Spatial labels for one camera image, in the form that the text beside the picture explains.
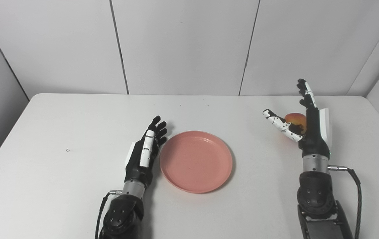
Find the robotic arm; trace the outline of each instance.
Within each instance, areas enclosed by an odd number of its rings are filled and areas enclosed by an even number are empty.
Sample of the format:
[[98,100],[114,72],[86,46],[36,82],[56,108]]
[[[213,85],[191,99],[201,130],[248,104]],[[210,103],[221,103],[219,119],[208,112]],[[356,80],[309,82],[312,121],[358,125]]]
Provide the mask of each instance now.
[[300,79],[297,87],[303,99],[300,104],[306,107],[306,132],[286,122],[271,110],[263,115],[283,134],[298,142],[302,150],[303,173],[300,174],[300,187],[297,191],[300,226],[305,239],[353,239],[349,224],[340,203],[332,193],[332,178],[329,170],[348,171],[358,186],[358,217],[355,239],[359,235],[361,215],[360,181],[354,170],[329,165],[332,135],[329,123],[329,110],[317,108],[314,94],[308,83]]
[[[142,138],[132,144],[132,153],[126,166],[123,190],[110,191],[101,203],[95,239],[138,239],[144,216],[142,197],[152,182],[152,166],[159,147],[166,142],[166,122],[154,118]],[[118,195],[111,201],[98,235],[100,217],[109,195]]]

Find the apple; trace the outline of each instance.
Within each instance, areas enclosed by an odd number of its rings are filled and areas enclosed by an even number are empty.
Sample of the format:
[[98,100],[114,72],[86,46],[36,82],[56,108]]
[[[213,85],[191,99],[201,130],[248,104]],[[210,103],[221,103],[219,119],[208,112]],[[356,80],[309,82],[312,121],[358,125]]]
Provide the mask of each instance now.
[[302,133],[306,133],[306,116],[304,114],[289,113],[284,117],[284,119],[291,124],[300,126],[303,129]]

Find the pink plate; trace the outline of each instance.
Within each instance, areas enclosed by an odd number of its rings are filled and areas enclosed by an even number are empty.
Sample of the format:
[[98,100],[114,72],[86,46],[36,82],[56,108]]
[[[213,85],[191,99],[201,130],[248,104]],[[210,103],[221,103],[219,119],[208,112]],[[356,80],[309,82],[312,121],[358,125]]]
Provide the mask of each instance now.
[[177,188],[201,194],[226,182],[232,170],[232,156],[218,137],[187,131],[167,141],[160,153],[160,167]]

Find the table surface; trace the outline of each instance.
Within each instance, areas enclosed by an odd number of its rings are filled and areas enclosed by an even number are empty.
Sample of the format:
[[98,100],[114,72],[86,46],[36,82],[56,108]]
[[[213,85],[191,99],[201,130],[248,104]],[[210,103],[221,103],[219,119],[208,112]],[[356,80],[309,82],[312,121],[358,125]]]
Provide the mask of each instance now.
[[[39,94],[0,148],[0,238],[93,238],[102,197],[121,189],[125,157],[151,119],[168,137],[202,130],[230,148],[234,169],[220,189],[183,192],[153,167],[144,239],[301,239],[296,192],[301,151],[262,115],[302,112],[296,96]],[[379,114],[362,97],[317,97],[329,107],[331,164],[361,179],[361,238],[379,238]],[[331,172],[334,196],[355,228],[356,186]]]

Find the black cable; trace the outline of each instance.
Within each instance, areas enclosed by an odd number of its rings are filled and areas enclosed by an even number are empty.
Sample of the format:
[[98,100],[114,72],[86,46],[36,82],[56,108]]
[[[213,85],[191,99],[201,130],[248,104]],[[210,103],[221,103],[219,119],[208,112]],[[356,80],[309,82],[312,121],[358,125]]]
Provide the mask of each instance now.
[[101,215],[102,212],[104,211],[105,204],[108,200],[108,197],[113,194],[112,192],[108,192],[107,195],[102,199],[101,206],[99,208],[99,214],[98,214],[98,220],[96,221],[96,229],[95,229],[95,239],[98,239],[98,233],[99,233],[99,223],[101,221]]
[[362,211],[362,191],[361,191],[361,181],[355,173],[355,170],[348,168],[347,172],[352,176],[353,180],[355,180],[356,186],[358,187],[358,212],[356,215],[356,229],[355,229],[355,238],[359,238],[359,230],[361,229],[361,211]]

